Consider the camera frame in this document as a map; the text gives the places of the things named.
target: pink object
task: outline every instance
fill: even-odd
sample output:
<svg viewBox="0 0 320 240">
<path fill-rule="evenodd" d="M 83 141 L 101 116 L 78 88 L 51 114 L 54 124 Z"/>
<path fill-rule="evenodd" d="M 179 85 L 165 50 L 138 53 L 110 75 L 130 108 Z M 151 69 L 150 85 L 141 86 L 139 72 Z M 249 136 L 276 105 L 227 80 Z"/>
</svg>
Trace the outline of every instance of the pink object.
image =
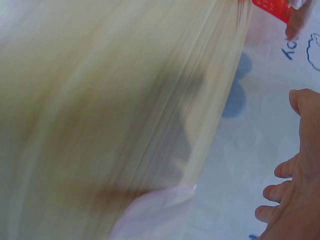
<svg viewBox="0 0 320 240">
<path fill-rule="evenodd" d="M 195 185 L 182 185 L 137 198 L 114 226 L 110 239 L 181 239 L 195 188 Z"/>
</svg>

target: hand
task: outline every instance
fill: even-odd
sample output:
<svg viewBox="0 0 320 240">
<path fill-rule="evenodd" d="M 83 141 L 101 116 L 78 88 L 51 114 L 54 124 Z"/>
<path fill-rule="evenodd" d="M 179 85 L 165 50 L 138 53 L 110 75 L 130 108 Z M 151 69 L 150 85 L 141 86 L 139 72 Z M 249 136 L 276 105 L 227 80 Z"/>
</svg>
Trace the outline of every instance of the hand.
<svg viewBox="0 0 320 240">
<path fill-rule="evenodd" d="M 320 94 L 310 89 L 292 90 L 291 107 L 300 115 L 300 150 L 274 170 L 279 178 L 263 196 L 277 206 L 259 206 L 258 220 L 267 223 L 259 240 L 320 239 Z"/>
<path fill-rule="evenodd" d="M 288 0 L 293 7 L 285 34 L 289 41 L 299 36 L 307 24 L 316 0 Z"/>
</svg>

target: red cap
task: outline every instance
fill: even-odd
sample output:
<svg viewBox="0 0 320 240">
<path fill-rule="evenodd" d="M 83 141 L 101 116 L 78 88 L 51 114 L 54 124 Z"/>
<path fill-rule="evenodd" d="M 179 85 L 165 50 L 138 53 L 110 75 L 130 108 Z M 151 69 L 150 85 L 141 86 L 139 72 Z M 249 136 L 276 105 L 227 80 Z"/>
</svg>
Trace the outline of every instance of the red cap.
<svg viewBox="0 0 320 240">
<path fill-rule="evenodd" d="M 288 24 L 292 7 L 287 5 L 286 0 L 252 0 L 252 2 L 254 5 Z"/>
</svg>

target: finger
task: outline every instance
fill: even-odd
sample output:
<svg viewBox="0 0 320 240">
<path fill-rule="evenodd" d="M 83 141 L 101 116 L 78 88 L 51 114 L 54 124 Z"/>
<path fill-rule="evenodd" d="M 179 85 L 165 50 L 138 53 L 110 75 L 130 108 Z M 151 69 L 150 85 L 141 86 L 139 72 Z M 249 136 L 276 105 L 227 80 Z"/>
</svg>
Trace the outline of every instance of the finger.
<svg viewBox="0 0 320 240">
<path fill-rule="evenodd" d="M 292 157 L 288 161 L 280 163 L 274 169 L 274 175 L 282 179 L 292 178 L 298 157 L 299 157 L 299 153 L 297 153 L 294 157 Z"/>
<path fill-rule="evenodd" d="M 306 0 L 304 3 L 301 0 L 296 0 L 292 2 L 294 5 L 296 5 L 297 9 L 293 8 L 291 10 L 289 23 L 285 30 L 285 34 L 289 41 L 298 37 L 302 29 L 307 24 L 312 13 L 312 8 L 314 6 L 315 0 Z"/>
<path fill-rule="evenodd" d="M 311 89 L 305 88 L 301 90 L 291 90 L 289 92 L 289 101 L 292 109 L 301 116 L 302 112 L 308 106 L 310 98 L 314 98 L 318 95 L 317 92 Z"/>
<path fill-rule="evenodd" d="M 278 206 L 259 206 L 256 208 L 254 215 L 256 219 L 268 224 L 275 215 Z"/>
<path fill-rule="evenodd" d="M 262 195 L 265 199 L 268 199 L 272 202 L 280 203 L 288 188 L 290 187 L 291 181 L 284 181 L 278 185 L 269 185 L 267 186 Z"/>
</svg>

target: cream-colored surface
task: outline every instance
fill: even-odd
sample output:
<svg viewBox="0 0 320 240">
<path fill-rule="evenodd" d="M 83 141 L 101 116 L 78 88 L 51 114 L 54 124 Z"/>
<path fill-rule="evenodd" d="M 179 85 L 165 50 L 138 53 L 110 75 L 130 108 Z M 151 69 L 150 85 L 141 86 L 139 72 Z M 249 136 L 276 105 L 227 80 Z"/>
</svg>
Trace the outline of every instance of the cream-colored surface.
<svg viewBox="0 0 320 240">
<path fill-rule="evenodd" d="M 107 239 L 136 196 L 194 182 L 250 8 L 0 2 L 0 238 Z"/>
</svg>

